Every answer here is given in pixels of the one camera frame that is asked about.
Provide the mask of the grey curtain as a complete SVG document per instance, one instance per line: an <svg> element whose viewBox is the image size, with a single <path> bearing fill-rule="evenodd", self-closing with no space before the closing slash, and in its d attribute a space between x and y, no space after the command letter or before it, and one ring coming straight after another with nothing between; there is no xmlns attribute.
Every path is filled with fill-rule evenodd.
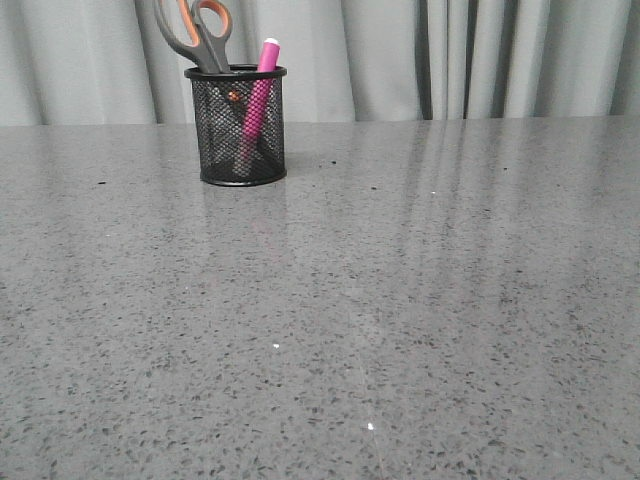
<svg viewBox="0 0 640 480"><path fill-rule="evenodd" d="M268 37L290 121L635 115L635 1L231 1L235 63ZM190 122L188 62L148 1L5 1L1 122Z"/></svg>

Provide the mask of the black mesh pen holder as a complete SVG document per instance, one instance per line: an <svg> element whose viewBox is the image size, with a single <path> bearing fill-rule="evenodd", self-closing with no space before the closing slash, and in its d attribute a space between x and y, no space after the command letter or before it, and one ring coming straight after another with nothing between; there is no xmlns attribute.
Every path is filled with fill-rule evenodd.
<svg viewBox="0 0 640 480"><path fill-rule="evenodd" d="M199 68L186 70L194 105L200 178L221 186L255 186L286 176L282 80L287 69L258 73L253 64L236 64L229 74L205 74ZM268 104L248 177L235 174L240 157L243 123L253 84L272 78Z"/></svg>

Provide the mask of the pink marker pen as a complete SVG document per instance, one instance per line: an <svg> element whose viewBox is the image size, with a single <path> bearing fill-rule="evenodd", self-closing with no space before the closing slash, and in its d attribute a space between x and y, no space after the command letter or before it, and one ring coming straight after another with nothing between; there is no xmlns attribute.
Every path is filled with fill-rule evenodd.
<svg viewBox="0 0 640 480"><path fill-rule="evenodd" d="M279 41L273 37L266 38L260 53L257 72L273 72L277 66L279 53ZM250 174L251 157L256 149L262 129L272 81L272 78L259 79L255 81L252 87L243 123L240 157L233 167L234 173L241 177L248 177Z"/></svg>

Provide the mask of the grey orange scissors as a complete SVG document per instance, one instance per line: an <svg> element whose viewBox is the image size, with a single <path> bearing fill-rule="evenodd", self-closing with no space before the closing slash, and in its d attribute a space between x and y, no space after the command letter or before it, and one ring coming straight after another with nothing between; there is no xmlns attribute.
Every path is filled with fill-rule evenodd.
<svg viewBox="0 0 640 480"><path fill-rule="evenodd" d="M179 55L191 60L205 74L229 74L232 65L226 55L226 43L233 29L232 17L219 1L179 1L179 13L190 39L181 41L165 13L164 3L154 3L154 14L167 44Z"/></svg>

